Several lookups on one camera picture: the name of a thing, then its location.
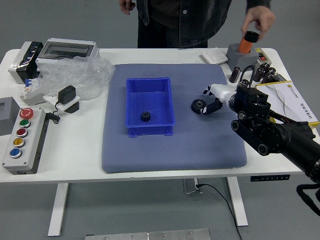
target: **black cable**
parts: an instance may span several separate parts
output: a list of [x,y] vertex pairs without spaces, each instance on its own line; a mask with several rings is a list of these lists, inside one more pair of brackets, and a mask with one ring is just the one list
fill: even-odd
[[220,196],[225,200],[226,204],[228,205],[229,211],[230,211],[231,216],[232,216],[233,221],[234,221],[234,225],[235,225],[236,232],[238,233],[240,239],[242,240],[241,234],[240,234],[240,232],[239,232],[239,230],[238,230],[236,217],[235,217],[234,213],[232,212],[231,207],[230,207],[227,199],[226,199],[214,186],[212,186],[212,185],[210,185],[210,184],[204,183],[204,184],[197,184],[197,185],[195,185],[195,186],[196,186],[197,188],[200,188],[200,187],[202,187],[202,186],[209,186],[209,187],[212,187],[214,190],[216,190],[216,192],[217,192],[218,194],[220,194]]
[[60,103],[60,102],[57,101],[57,102],[55,103],[55,105],[54,105],[56,111],[47,113],[48,118],[51,119],[55,124],[58,124],[59,121],[60,121],[59,115],[55,115],[55,113],[58,112],[57,104],[59,104],[59,103]]
[[242,78],[244,77],[245,72],[246,72],[248,69],[250,69],[250,68],[252,69],[252,74],[251,74],[251,78],[250,78],[250,82],[249,82],[249,88],[251,87],[251,84],[252,84],[252,82],[253,82],[253,80],[254,80],[254,77],[255,77],[255,66],[253,66],[253,65],[247,66],[247,67],[242,71],[241,76],[240,76],[240,80],[239,80],[239,82],[241,82]]
[[302,184],[296,187],[296,192],[298,193],[302,201],[304,201],[304,203],[307,204],[309,208],[311,208],[311,210],[315,212],[315,214],[320,216],[319,208],[315,205],[311,197],[309,197],[306,193],[304,193],[304,190],[306,189],[318,189],[318,188],[320,188],[320,184]]

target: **orange cylinder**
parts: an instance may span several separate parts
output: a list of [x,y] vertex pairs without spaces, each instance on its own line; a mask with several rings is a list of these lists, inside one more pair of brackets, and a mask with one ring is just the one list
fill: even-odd
[[258,41],[259,34],[254,31],[247,31],[244,37],[241,39],[241,42],[238,47],[238,51],[242,54],[250,53],[253,43]]

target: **black gear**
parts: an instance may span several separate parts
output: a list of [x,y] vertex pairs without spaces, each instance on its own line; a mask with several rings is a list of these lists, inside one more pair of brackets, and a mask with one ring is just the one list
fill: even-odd
[[203,109],[205,106],[207,106],[207,103],[202,99],[195,99],[191,103],[191,110],[192,112],[196,114],[201,114],[201,109]]
[[149,121],[150,121],[150,118],[151,118],[150,112],[144,111],[143,113],[141,113],[141,120],[142,120],[143,122],[149,122]]

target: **blue mat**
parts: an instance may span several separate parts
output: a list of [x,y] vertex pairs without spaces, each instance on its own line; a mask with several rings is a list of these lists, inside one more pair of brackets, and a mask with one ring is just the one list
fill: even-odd
[[[126,128],[126,80],[161,78],[171,80],[175,115],[173,135],[128,137]],[[211,115],[195,114],[194,99],[207,104],[204,95],[213,83],[226,84],[214,64],[120,64],[109,83],[103,142],[102,168],[106,173],[164,170],[229,169],[247,164],[244,141],[231,129],[237,114],[226,105]]]

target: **table control panel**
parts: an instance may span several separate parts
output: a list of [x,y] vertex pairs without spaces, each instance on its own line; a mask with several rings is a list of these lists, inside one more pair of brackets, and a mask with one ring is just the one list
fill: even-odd
[[14,123],[2,166],[14,175],[38,171],[49,119],[42,108],[23,108]]

